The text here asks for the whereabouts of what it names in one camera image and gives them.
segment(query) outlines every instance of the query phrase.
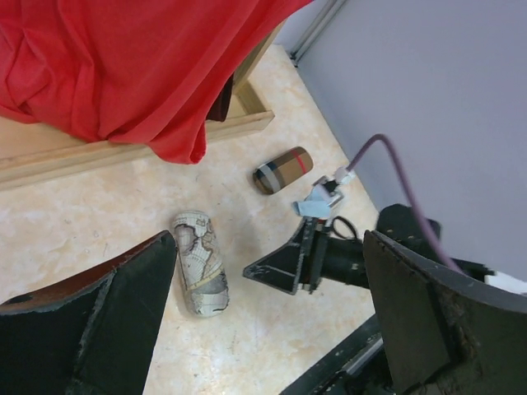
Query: wooden frame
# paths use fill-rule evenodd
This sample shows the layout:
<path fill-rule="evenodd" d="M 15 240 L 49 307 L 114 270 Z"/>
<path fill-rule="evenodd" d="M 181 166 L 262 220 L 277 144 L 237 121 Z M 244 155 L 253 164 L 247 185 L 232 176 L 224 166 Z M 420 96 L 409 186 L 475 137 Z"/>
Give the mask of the wooden frame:
<path fill-rule="evenodd" d="M 282 24 L 238 67 L 227 119 L 207 121 L 208 142 L 259 132 L 274 113 L 248 81 Z M 0 191 L 153 155 L 138 144 L 85 143 L 43 124 L 24 125 L 0 117 Z"/>

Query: wooden edge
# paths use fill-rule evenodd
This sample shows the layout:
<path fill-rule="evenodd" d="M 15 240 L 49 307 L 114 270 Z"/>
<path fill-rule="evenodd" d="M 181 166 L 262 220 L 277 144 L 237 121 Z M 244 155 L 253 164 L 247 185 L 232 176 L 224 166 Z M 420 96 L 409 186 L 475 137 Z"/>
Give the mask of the wooden edge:
<path fill-rule="evenodd" d="M 232 91 L 235 94 L 237 94 L 241 87 L 247 82 L 250 73 L 254 70 L 256 64 L 258 64 L 265 51 L 267 51 L 269 45 L 273 43 L 284 23 L 286 23 L 286 21 L 283 21 L 280 25 L 275 27 L 265 39 L 260 41 L 258 45 L 256 45 L 256 47 L 250 51 L 249 55 L 247 55 L 241 65 L 238 66 L 234 73 L 234 86 L 232 88 Z"/>
<path fill-rule="evenodd" d="M 248 114 L 242 117 L 228 118 L 223 123 L 207 121 L 205 128 L 208 142 L 219 142 L 262 131 L 273 120 L 273 111 L 266 108 L 262 103 L 263 98 L 258 96 L 250 83 L 245 84 L 239 99 Z M 152 150 L 144 145 L 93 142 L 81 146 L 70 146 L 1 159 L 0 191 L 97 169 L 126 160 L 139 159 L 152 154 Z"/>

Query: red stripe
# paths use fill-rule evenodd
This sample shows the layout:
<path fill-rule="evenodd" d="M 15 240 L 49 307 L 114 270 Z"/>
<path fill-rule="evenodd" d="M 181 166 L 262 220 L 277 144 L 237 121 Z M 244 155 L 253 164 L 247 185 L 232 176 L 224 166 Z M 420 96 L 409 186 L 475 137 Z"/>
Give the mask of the red stripe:
<path fill-rule="evenodd" d="M 302 158 L 300 158 L 300 155 L 298 155 L 298 152 L 296 152 L 295 149 L 292 149 L 291 153 L 296 157 L 296 160 L 298 160 L 298 164 L 302 168 L 302 171 L 304 172 L 304 174 L 307 173 L 307 170 L 305 169 L 304 162 L 302 161 Z"/>

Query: cable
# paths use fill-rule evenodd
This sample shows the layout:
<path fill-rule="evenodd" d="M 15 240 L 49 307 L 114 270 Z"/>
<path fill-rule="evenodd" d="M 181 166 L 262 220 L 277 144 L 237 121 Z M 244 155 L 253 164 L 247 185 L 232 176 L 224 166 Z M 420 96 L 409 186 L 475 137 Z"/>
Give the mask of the cable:
<path fill-rule="evenodd" d="M 397 155 L 397 151 L 395 150 L 394 144 L 390 139 L 388 139 L 386 135 L 376 134 L 375 136 L 371 137 L 355 155 L 355 157 L 346 167 L 346 170 L 348 172 L 352 171 L 357 165 L 358 161 L 364 156 L 366 151 L 368 151 L 368 149 L 374 142 L 383 142 L 385 144 L 385 147 L 389 152 L 389 156 L 392 162 L 394 163 L 395 171 L 397 172 L 399 181 L 401 182 L 401 186 L 403 187 L 403 191 L 406 194 L 406 198 L 410 202 L 410 206 L 412 207 L 413 216 L 419 224 L 422 234 L 425 236 L 425 239 L 427 239 L 427 242 L 432 247 L 437 257 L 441 260 L 442 263 L 444 263 L 453 271 L 464 274 L 463 271 L 459 269 L 458 265 L 456 265 L 454 261 L 443 251 L 439 239 L 436 237 L 436 234 L 432 230 L 430 223 L 422 213 L 421 206 L 419 206 L 419 203 L 415 198 L 415 194 L 413 193 L 412 187 L 410 186 L 410 183 L 408 181 L 408 176 L 404 172 L 403 164 L 399 159 L 399 156 Z"/>
<path fill-rule="evenodd" d="M 342 222 L 348 229 L 350 232 L 352 232 L 353 234 L 353 237 L 352 238 L 349 238 L 349 237 L 346 237 L 346 236 L 343 236 L 338 230 L 337 228 L 335 227 L 335 222 L 336 221 L 340 221 Z M 359 238 L 359 234 L 357 232 L 357 229 L 355 229 L 355 226 L 353 226 L 353 224 L 348 221 L 346 218 L 344 218 L 343 216 L 336 216 L 333 218 L 333 220 L 331 221 L 331 225 L 329 225 L 329 229 L 337 236 L 339 237 L 340 239 L 345 239 L 345 240 L 357 240 Z"/>

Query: red cloth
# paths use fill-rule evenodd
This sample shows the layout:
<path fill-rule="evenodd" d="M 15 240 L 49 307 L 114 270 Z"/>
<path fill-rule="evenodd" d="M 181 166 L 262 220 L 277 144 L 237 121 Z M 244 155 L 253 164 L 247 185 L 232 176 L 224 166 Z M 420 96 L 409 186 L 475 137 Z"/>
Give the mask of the red cloth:
<path fill-rule="evenodd" d="M 2 0 L 0 115 L 197 163 L 229 76 L 310 0 Z"/>

